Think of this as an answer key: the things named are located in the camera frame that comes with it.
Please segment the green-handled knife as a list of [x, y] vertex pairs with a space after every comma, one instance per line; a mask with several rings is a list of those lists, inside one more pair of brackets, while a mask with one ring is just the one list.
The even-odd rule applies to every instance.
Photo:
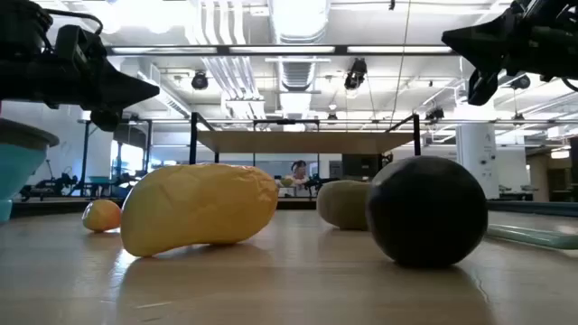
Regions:
[[490, 224], [486, 235], [534, 246], [559, 250], [578, 250], [578, 235], [557, 231]]

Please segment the small orange peach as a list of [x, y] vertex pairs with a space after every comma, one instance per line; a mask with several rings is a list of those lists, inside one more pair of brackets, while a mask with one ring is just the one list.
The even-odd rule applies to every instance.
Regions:
[[112, 200], [93, 200], [85, 208], [82, 225], [93, 232], [105, 232], [119, 228], [121, 208]]

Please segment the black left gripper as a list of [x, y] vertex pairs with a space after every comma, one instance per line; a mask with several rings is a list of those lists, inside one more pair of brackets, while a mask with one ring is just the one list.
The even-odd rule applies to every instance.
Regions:
[[107, 67], [102, 60], [0, 59], [0, 99], [41, 102], [53, 109], [79, 105], [92, 110], [90, 120], [99, 129], [114, 132], [122, 110], [156, 97], [160, 88], [138, 77], [138, 60], [122, 60], [106, 73], [105, 100]]

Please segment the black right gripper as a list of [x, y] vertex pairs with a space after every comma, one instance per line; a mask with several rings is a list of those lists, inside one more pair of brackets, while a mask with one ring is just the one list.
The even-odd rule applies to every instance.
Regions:
[[498, 89], [498, 73], [512, 30], [512, 74], [530, 72], [542, 80], [578, 80], [578, 17], [535, 25], [506, 9], [497, 18], [444, 31], [442, 42], [476, 69], [468, 84], [468, 103], [482, 106]]

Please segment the raised wooden shelf board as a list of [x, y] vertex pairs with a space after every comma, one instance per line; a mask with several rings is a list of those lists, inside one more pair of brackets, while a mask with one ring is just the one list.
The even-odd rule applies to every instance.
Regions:
[[404, 133], [199, 131], [197, 141], [219, 153], [377, 154], [413, 140]]

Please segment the black overhead light bar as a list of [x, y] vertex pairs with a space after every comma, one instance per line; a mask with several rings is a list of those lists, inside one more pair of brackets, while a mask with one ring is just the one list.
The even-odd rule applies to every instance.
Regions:
[[139, 45], [106, 46], [109, 56], [224, 57], [224, 56], [457, 56], [441, 45]]

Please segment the green-brown kiwi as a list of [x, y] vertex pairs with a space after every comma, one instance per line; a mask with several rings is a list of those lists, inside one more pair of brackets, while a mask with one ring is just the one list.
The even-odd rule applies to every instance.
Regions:
[[362, 181], [331, 181], [317, 195], [316, 210], [327, 223], [341, 230], [367, 231], [366, 198], [370, 185]]

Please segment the black box cabinet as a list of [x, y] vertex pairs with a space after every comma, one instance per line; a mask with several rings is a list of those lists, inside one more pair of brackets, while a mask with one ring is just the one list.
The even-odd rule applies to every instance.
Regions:
[[381, 154], [343, 154], [342, 176], [349, 179], [373, 178], [383, 168]]

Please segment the white room pillar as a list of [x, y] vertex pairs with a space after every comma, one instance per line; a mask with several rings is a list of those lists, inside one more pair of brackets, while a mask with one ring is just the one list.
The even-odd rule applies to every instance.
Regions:
[[493, 124], [463, 124], [456, 128], [457, 160], [483, 188], [487, 199], [499, 197], [497, 149]]

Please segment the black avocado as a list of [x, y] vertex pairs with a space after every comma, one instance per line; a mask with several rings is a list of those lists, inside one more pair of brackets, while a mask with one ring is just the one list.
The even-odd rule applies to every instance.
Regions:
[[420, 155], [394, 161], [373, 178], [366, 219], [374, 241], [399, 265], [454, 265], [481, 242], [489, 225], [485, 193], [460, 164]]

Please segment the black background station frame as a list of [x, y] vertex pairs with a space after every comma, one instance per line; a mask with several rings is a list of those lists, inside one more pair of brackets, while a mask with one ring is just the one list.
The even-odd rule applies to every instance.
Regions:
[[112, 132], [85, 121], [79, 182], [81, 197], [125, 196], [148, 173], [153, 123], [127, 119]]

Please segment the black shelf support bracket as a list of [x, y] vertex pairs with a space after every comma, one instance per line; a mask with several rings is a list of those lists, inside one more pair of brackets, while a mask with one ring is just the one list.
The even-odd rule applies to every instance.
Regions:
[[407, 123], [412, 123], [412, 135], [413, 135], [413, 142], [414, 142], [414, 156], [420, 156], [422, 154], [422, 147], [421, 147], [421, 129], [420, 129], [420, 116], [418, 114], [412, 114], [411, 116], [406, 117], [405, 119], [401, 120], [400, 122], [390, 126], [386, 133], [391, 133], [397, 129], [399, 129], [402, 125]]
[[215, 128], [198, 112], [191, 113], [190, 126], [189, 164], [195, 164], [197, 162], [197, 142], [199, 131], [215, 131]]

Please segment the blue collapsible bowl grey rim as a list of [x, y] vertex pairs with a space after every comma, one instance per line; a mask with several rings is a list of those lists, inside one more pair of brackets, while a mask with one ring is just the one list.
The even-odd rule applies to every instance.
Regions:
[[10, 219], [13, 196], [59, 143], [57, 135], [0, 117], [0, 224]]

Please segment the white ceiling air duct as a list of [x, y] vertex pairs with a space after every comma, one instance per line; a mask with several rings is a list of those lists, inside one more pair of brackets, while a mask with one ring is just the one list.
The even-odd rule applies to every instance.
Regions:
[[[275, 43], [321, 43], [329, 21], [331, 0], [267, 0]], [[280, 57], [278, 77], [283, 114], [306, 118], [310, 110], [316, 64], [313, 56]]]

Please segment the person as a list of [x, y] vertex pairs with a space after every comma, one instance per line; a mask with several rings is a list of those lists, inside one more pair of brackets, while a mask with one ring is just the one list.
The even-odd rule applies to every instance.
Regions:
[[308, 180], [307, 163], [304, 160], [298, 160], [292, 164], [292, 174], [290, 178], [293, 181], [293, 186], [303, 186]]

